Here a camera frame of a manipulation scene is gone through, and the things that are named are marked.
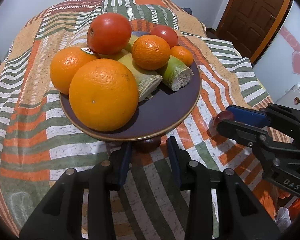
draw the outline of tomato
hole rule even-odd
[[[97,16],[87,33],[89,48],[99,54],[113,54],[126,46],[131,37],[131,25],[126,17],[117,13]]]
[[[214,124],[217,125],[224,119],[229,119],[229,120],[234,121],[234,114],[228,110],[221,111],[219,114],[217,114],[217,116],[214,118],[213,121],[214,121]]]
[[[165,39],[170,48],[178,45],[178,35],[169,26],[158,25],[150,32],[150,34]]]

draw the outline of sugarcane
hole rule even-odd
[[[132,59],[131,53],[122,49],[119,53],[112,55],[98,54],[101,58],[110,58],[125,65],[133,74],[138,84],[139,102],[146,98],[151,98],[151,93],[157,88],[162,81],[160,76],[154,70],[140,68]]]
[[[136,35],[131,35],[130,41],[125,49],[131,52],[133,43],[138,38]],[[157,69],[156,72],[162,76],[163,83],[172,91],[178,91],[181,87],[184,87],[189,83],[191,76],[193,76],[192,70],[181,60],[172,55],[168,63],[164,67]]]

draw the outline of brown plate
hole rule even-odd
[[[148,33],[133,32],[132,34],[142,36]],[[201,89],[199,68],[195,62],[190,68],[194,75],[189,84],[173,92],[161,83],[151,99],[139,102],[131,120],[115,131],[99,132],[85,126],[74,115],[69,97],[62,93],[60,93],[61,107],[74,126],[100,140],[137,141],[164,135],[176,128],[191,113],[199,100]]]

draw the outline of tangerine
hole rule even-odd
[[[56,89],[68,95],[74,74],[84,64],[99,57],[89,48],[68,47],[59,50],[50,63],[50,78]]]
[[[141,68],[156,70],[167,64],[170,46],[161,37],[143,35],[132,46],[132,58]]]
[[[186,64],[188,67],[190,67],[190,65],[193,62],[193,56],[192,53],[186,49],[185,47],[182,46],[174,46],[171,49],[171,55],[180,59],[184,64]]]
[[[138,85],[122,63],[102,58],[88,62],[74,75],[69,102],[87,127],[113,131],[124,126],[138,106]]]

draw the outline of tablecloth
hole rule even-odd
[[[133,31],[150,31],[157,24],[174,28],[179,44],[193,53],[202,78],[201,96],[191,114],[162,137],[160,148],[149,154],[134,152],[124,188],[111,192],[117,239],[184,238],[189,192],[180,192],[173,182],[165,145],[169,136],[208,168],[234,169],[273,216],[274,189],[262,180],[259,161],[251,149],[218,135],[213,125],[213,117],[229,104],[259,109],[271,102],[249,60],[230,42],[208,39],[204,24],[170,0],[66,0],[29,20],[0,66],[0,216],[9,228],[18,235],[65,169],[91,168],[119,147],[89,137],[68,120],[49,74],[55,53],[86,46],[91,21],[106,12],[127,17]],[[275,140],[288,141],[268,131]],[[214,191],[212,199],[217,236]]]

